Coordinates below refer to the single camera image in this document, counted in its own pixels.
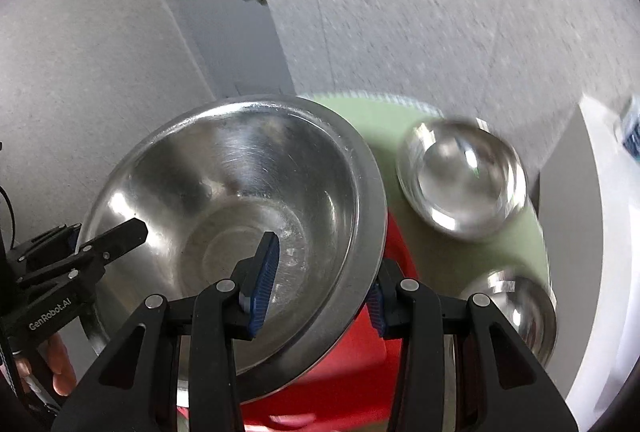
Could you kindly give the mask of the left hand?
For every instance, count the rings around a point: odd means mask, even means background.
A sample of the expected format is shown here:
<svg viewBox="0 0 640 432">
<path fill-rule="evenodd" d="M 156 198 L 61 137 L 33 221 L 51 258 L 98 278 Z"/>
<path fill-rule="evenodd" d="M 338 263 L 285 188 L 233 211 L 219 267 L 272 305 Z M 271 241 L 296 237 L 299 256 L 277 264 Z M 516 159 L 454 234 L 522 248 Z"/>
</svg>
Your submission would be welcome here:
<svg viewBox="0 0 640 432">
<path fill-rule="evenodd" d="M 46 341 L 44 346 L 44 359 L 52 371 L 53 390 L 61 396 L 69 396 L 75 386 L 77 386 L 77 378 L 70 356 L 62 337 L 59 334 L 52 334 Z M 32 366 L 30 366 L 27 358 L 15 356 L 15 365 L 17 372 L 21 378 L 21 384 L 25 392 L 30 391 L 27 378 L 32 374 Z"/>
</svg>

